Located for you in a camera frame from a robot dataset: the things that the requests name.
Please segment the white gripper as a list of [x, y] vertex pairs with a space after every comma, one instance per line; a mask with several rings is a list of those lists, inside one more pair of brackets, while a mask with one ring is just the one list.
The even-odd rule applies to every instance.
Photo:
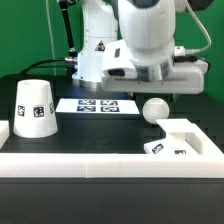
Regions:
[[128, 63], [104, 69], [102, 86], [115, 92], [198, 94], [204, 89], [204, 74], [209, 68], [208, 61], [198, 58], [176, 58], [172, 68], [135, 68]]

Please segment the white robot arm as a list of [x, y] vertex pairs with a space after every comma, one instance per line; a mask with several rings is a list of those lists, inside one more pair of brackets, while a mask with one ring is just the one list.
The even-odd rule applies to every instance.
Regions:
[[84, 46], [73, 83], [108, 91], [197, 94], [209, 63], [177, 46], [176, 14], [214, 0], [81, 0]]

